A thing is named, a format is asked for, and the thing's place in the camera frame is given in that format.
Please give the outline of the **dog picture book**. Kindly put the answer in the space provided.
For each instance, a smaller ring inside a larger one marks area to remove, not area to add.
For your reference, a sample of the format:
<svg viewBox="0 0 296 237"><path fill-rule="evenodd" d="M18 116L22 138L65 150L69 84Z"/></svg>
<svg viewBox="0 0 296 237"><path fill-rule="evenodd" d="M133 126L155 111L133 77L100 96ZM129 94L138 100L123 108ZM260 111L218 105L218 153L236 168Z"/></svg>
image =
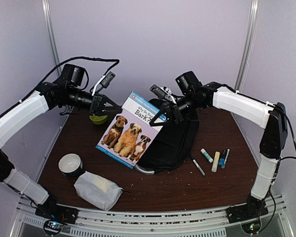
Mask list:
<svg viewBox="0 0 296 237"><path fill-rule="evenodd" d="M150 126L159 109L136 92L131 92L122 112L113 117L96 148L122 163L134 168L148 150L162 126Z"/></svg>

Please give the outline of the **black student backpack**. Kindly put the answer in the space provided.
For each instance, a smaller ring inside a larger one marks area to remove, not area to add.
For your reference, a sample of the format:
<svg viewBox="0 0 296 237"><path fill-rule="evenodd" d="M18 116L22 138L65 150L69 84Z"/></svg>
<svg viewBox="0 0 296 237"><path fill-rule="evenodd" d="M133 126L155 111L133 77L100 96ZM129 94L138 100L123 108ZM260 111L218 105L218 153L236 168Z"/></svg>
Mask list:
<svg viewBox="0 0 296 237"><path fill-rule="evenodd" d="M196 110L187 114L181 123L163 126L135 165L135 169L143 174L153 175L178 168L190 154L198 128Z"/></svg>

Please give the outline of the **white zippered pencil pouch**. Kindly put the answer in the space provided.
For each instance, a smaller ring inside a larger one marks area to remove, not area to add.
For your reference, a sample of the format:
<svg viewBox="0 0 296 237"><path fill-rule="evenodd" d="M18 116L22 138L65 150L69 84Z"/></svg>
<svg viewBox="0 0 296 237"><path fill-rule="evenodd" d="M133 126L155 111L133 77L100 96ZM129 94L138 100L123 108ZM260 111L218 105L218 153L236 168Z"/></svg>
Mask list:
<svg viewBox="0 0 296 237"><path fill-rule="evenodd" d="M77 195L100 210L111 210L126 190L115 182L91 172L84 172L74 183Z"/></svg>

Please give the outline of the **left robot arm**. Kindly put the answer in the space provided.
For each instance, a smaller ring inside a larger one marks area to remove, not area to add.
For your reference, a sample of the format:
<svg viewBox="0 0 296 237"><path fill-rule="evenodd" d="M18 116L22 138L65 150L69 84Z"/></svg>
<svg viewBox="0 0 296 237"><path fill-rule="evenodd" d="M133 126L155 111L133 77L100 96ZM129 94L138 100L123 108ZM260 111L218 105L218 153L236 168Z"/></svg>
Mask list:
<svg viewBox="0 0 296 237"><path fill-rule="evenodd" d="M14 166L2 148L21 128L55 107L74 106L88 110L91 116L121 113L119 105L97 90L78 88L85 74L84 68L65 64L57 80L40 83L29 97L0 117L0 182L27 196L50 219L61 215L55 196Z"/></svg>

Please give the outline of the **green plastic bowl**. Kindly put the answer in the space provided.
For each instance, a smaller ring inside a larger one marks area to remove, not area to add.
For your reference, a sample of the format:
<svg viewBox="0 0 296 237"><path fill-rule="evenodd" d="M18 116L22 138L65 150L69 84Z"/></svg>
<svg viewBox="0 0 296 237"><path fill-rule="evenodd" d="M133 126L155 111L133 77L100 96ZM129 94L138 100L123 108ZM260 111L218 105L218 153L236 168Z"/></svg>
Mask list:
<svg viewBox="0 0 296 237"><path fill-rule="evenodd" d="M91 115L91 116L89 116L89 118L92 121L92 123L95 125L104 124L108 120L108 116Z"/></svg>

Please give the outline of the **cream yellow highlighter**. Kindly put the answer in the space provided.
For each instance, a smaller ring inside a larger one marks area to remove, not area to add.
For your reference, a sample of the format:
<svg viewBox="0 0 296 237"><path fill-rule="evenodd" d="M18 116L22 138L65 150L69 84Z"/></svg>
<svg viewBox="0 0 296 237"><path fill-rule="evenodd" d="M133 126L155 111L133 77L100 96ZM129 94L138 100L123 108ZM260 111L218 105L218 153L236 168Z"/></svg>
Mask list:
<svg viewBox="0 0 296 237"><path fill-rule="evenodd" d="M220 159L220 152L216 151L215 156L214 156L214 161L213 161L213 164L212 164L212 169L211 169L212 172L217 171L219 159Z"/></svg>

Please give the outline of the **blue black marker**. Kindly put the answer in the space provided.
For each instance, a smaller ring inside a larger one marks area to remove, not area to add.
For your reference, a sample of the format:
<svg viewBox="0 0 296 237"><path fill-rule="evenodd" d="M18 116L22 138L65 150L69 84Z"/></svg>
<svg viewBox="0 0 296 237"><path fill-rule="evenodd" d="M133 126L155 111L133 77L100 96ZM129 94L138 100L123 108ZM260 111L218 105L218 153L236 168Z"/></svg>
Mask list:
<svg viewBox="0 0 296 237"><path fill-rule="evenodd" d="M223 166L227 149L224 149L220 155L218 166Z"/></svg>

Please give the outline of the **black white pen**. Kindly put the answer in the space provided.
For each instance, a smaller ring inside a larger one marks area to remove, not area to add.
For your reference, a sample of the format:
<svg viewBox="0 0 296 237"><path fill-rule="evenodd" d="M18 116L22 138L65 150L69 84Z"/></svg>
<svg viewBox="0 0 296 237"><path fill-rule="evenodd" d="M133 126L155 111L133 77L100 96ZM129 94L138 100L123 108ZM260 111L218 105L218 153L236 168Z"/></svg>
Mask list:
<svg viewBox="0 0 296 237"><path fill-rule="evenodd" d="M225 155L225 159L224 159L224 163L222 165L222 169L225 169L225 165L226 165L226 162L227 162L227 158L229 156L229 153L230 153L230 149L227 149L226 155Z"/></svg>

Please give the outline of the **left round circuit board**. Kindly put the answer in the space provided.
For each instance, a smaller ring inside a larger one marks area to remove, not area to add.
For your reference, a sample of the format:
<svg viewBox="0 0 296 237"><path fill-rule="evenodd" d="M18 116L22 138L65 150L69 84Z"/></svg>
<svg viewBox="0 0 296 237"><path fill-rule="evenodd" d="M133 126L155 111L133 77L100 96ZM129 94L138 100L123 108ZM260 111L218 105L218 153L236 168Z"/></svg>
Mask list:
<svg viewBox="0 0 296 237"><path fill-rule="evenodd" d="M63 224L54 220L46 220L43 224L44 232L50 236L59 234L62 231L63 227Z"/></svg>

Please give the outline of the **right round circuit board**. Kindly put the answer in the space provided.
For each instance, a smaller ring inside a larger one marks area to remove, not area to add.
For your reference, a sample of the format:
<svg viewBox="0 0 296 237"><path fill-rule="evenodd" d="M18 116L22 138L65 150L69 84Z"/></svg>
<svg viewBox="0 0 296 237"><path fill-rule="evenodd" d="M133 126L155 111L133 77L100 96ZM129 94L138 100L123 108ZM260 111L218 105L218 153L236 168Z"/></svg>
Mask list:
<svg viewBox="0 0 296 237"><path fill-rule="evenodd" d="M254 235L260 231L262 227L262 222L260 219L246 221L241 223L242 231L249 235Z"/></svg>

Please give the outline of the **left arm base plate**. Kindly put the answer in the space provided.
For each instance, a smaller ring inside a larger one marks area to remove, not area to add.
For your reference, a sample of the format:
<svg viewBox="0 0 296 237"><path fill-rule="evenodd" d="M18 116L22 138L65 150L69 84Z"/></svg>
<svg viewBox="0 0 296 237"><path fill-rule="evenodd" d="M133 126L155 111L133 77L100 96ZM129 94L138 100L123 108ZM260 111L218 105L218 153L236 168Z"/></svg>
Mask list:
<svg viewBox="0 0 296 237"><path fill-rule="evenodd" d="M78 217L78 209L58 204L52 204L51 206L39 204L35 215L60 223L75 224Z"/></svg>

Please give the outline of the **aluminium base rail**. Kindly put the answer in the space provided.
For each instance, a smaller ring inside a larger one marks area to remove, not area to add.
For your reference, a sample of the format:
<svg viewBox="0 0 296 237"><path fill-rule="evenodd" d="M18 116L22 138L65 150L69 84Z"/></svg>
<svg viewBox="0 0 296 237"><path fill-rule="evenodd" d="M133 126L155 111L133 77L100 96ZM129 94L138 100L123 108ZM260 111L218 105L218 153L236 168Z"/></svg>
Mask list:
<svg viewBox="0 0 296 237"><path fill-rule="evenodd" d="M169 212L118 212L77 208L75 223L62 227L59 237L249 237L261 224L259 237L295 237L288 208L281 195L265 200L268 213L231 222L227 206Z"/></svg>

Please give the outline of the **left aluminium frame post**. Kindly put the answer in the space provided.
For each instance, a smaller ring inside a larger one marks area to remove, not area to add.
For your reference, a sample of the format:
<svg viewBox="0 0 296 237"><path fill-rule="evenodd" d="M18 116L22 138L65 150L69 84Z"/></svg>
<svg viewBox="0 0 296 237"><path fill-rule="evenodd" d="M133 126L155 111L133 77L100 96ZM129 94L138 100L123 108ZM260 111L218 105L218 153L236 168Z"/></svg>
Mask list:
<svg viewBox="0 0 296 237"><path fill-rule="evenodd" d="M52 22L52 15L50 10L50 1L49 0L42 0L42 10L43 16L47 28L47 34L49 38L49 43L51 47L51 53L54 60L55 65L60 63L59 54L57 50L57 43L55 39L54 29L53 29L53 22Z"/></svg>

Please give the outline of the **aluminium frame post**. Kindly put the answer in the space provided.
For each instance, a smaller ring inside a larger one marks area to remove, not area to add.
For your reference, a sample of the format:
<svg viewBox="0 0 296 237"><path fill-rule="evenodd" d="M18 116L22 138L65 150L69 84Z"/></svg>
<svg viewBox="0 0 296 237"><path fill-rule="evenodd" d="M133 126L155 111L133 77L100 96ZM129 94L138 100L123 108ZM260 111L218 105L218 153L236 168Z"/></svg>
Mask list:
<svg viewBox="0 0 296 237"><path fill-rule="evenodd" d="M50 10L50 1L49 0L42 0L42 10L43 16L47 28L47 34L49 38L49 43L51 47L51 53L54 60L55 65L60 63L59 54L57 50L57 43L55 39L54 29L53 29L53 22L52 22L52 15Z"/></svg>
<svg viewBox="0 0 296 237"><path fill-rule="evenodd" d="M251 1L246 39L245 39L243 54L242 54L240 67L239 67L239 71L238 71L238 75L235 83L235 89L238 91L242 91L243 89L245 78L249 68L249 58L254 46L254 40L255 40L255 35L257 30L259 4L260 4L259 0Z"/></svg>

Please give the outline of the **right aluminium frame post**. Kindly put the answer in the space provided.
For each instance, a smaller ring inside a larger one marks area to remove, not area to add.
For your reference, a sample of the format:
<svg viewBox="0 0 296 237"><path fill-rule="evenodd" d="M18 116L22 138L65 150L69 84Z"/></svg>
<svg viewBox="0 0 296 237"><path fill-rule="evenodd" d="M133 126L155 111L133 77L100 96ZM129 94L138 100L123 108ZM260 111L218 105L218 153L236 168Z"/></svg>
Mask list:
<svg viewBox="0 0 296 237"><path fill-rule="evenodd" d="M246 39L245 39L243 54L242 54L240 67L239 67L239 71L238 71L238 75L235 83L235 89L238 91L242 91L243 89L245 78L249 68L249 58L254 46L254 40L255 40L255 35L257 30L259 4L260 4L259 0L251 1Z"/></svg>

